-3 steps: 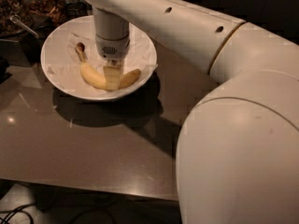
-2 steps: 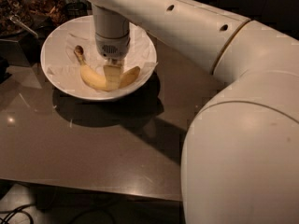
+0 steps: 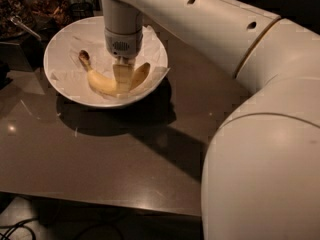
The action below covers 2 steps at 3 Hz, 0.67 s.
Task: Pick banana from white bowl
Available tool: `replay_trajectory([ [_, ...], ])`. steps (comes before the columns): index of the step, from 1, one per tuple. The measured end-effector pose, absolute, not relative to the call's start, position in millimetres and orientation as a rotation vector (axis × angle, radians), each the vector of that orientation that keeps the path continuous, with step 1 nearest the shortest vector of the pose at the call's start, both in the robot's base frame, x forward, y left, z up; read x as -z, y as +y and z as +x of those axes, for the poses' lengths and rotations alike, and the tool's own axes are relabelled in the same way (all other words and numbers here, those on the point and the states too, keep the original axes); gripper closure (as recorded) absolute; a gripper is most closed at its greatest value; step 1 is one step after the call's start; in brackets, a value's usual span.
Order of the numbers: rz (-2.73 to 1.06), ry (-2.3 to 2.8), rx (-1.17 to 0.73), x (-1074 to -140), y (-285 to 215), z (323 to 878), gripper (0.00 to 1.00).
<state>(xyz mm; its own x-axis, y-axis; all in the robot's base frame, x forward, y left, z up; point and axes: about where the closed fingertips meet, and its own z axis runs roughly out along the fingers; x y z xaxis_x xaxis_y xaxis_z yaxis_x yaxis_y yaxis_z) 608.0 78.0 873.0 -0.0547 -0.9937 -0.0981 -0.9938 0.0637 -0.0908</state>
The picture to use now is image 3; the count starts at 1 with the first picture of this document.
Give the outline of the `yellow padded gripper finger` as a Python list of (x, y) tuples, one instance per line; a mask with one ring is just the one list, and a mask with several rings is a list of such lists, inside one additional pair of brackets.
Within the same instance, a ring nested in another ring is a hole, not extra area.
[(129, 94), (134, 67), (129, 60), (118, 57), (113, 64), (113, 73), (116, 81), (116, 94), (118, 98), (126, 98)]

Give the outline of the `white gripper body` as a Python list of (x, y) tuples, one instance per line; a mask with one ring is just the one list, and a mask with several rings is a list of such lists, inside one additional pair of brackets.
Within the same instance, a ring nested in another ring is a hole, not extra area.
[(135, 33), (117, 34), (105, 28), (104, 34), (106, 49), (113, 57), (133, 59), (139, 54), (143, 39), (142, 29)]

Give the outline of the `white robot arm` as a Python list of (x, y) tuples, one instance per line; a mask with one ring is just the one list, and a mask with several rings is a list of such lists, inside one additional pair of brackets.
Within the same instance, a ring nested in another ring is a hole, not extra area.
[(207, 151), (205, 240), (320, 240), (318, 35), (236, 0), (120, 1), (252, 94)]

